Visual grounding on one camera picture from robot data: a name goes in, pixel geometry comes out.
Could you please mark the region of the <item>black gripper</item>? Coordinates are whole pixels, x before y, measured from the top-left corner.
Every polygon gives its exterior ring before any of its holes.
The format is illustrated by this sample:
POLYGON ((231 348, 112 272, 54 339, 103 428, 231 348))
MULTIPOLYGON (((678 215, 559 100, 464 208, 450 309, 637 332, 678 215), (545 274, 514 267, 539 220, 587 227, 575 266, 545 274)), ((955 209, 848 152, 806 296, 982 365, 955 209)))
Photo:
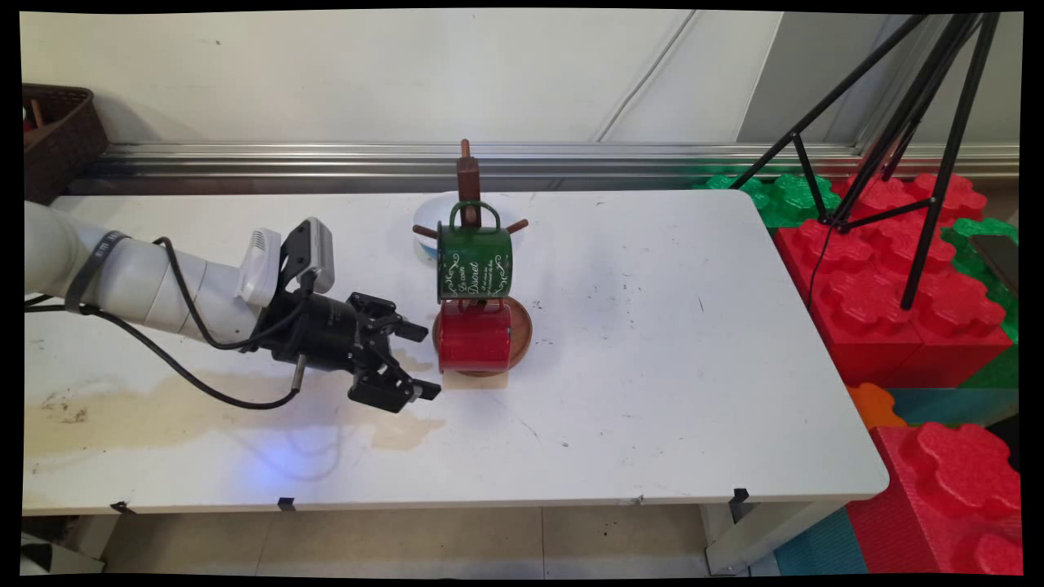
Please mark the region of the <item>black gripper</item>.
POLYGON ((305 355, 310 368, 352 373, 349 399, 388 413, 399 413, 418 399, 432 401, 441 385, 410 376, 389 351, 398 337, 424 342, 429 329, 407 320, 386 298, 351 294, 346 302, 311 294, 305 308, 286 327, 254 344, 272 360, 296 363, 305 355))

